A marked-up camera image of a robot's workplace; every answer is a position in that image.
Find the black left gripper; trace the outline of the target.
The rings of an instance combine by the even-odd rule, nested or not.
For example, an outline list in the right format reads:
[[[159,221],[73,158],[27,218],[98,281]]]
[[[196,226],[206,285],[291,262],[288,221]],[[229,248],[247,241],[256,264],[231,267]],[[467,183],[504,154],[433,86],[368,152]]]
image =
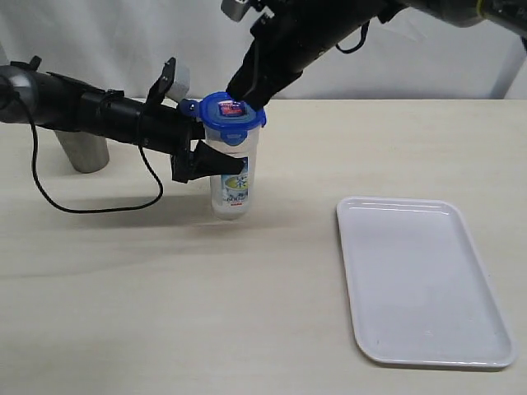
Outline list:
[[[239,174],[244,160],[222,153],[203,141],[204,127],[194,118],[176,115],[171,125],[174,147],[170,153],[172,180],[186,184],[203,177]]]

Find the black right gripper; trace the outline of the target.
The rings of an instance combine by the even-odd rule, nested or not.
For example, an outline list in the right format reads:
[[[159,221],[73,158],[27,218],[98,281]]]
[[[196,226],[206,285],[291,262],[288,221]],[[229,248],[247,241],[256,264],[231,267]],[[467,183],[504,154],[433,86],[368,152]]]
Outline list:
[[[264,13],[250,29],[254,40],[226,93],[261,110],[319,57],[323,26],[317,13]]]

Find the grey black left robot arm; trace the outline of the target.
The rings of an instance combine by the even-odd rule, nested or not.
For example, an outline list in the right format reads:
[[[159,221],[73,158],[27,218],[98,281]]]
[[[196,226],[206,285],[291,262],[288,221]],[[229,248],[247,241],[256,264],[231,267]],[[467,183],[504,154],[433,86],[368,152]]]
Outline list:
[[[103,90],[54,72],[39,72],[40,58],[1,67],[1,120],[60,132],[87,132],[170,156],[172,179],[239,174],[245,167],[204,141],[201,122],[188,109],[162,103],[175,84],[175,58],[169,58],[145,101],[123,91]]]

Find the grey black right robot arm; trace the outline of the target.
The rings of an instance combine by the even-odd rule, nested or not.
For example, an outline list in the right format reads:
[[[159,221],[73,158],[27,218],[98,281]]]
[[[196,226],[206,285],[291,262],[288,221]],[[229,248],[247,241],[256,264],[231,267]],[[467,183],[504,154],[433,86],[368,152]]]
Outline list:
[[[524,1],[224,1],[222,12],[241,21],[249,9],[259,13],[253,37],[226,93],[260,110],[296,82],[305,69],[330,49],[357,52],[370,24],[384,25],[413,9],[458,28],[490,21],[519,37],[526,36]]]

